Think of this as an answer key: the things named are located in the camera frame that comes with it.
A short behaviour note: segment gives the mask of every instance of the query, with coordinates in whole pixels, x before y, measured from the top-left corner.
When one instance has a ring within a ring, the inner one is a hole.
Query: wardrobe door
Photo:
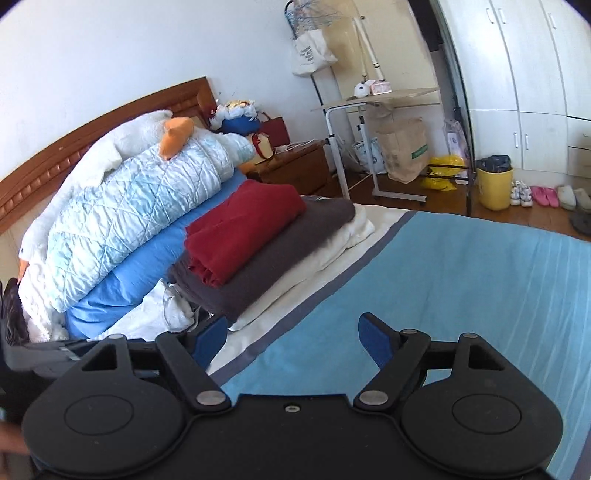
[[[491,0],[515,79],[520,112],[566,115],[550,26],[539,0]]]
[[[509,59],[488,0],[439,0],[470,110],[517,110]]]
[[[523,169],[567,173],[567,122],[562,115],[521,113]]]
[[[521,131],[517,112],[470,111],[470,123],[476,159],[509,155],[513,167],[521,168]]]
[[[564,0],[541,0],[558,51],[566,114],[591,120],[591,27]]]

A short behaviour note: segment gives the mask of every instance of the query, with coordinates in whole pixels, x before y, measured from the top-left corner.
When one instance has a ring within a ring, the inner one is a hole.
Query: folded red blanket
[[[189,269],[220,287],[306,209],[291,185],[245,181],[227,200],[187,227]]]

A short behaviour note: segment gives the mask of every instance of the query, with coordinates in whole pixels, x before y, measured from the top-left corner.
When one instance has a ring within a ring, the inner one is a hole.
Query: bedside table
[[[330,180],[324,140],[287,145],[270,160],[254,165],[246,176],[263,183],[287,183],[299,194],[311,195]]]

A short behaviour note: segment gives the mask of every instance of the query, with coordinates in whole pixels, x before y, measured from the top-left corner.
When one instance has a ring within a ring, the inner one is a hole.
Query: drawer
[[[579,118],[569,120],[569,147],[591,150],[591,121]]]
[[[591,150],[569,148],[569,175],[591,179]]]

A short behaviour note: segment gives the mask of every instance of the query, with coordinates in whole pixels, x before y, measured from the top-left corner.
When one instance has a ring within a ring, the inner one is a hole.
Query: yellow plastic bag
[[[457,167],[464,167],[466,165],[464,160],[457,155],[447,155],[441,158],[433,157],[430,163],[437,165],[454,165]],[[442,175],[446,177],[452,177],[460,171],[461,170],[457,168],[429,167],[428,175]],[[433,179],[426,177],[423,179],[421,185],[426,189],[442,190],[444,192],[457,190],[456,186],[448,179]]]

